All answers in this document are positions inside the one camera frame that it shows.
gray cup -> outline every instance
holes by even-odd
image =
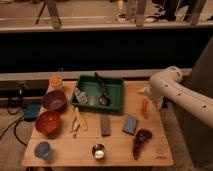
[[[36,145],[34,149],[34,154],[38,158],[42,158],[44,160],[49,160],[52,155],[52,149],[48,142],[43,141]]]

blue sponge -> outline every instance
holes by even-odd
[[[137,123],[138,123],[137,117],[128,115],[123,126],[123,132],[130,135],[134,135]]]

black wall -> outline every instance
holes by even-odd
[[[0,34],[0,73],[193,67],[212,28]]]

purple bowl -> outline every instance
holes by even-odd
[[[63,91],[53,90],[42,99],[42,106],[48,110],[60,110],[66,105],[67,99]]]

orange bowl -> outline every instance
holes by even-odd
[[[60,122],[61,118],[58,112],[46,111],[36,119],[35,127],[39,132],[47,135],[54,132],[59,127]]]

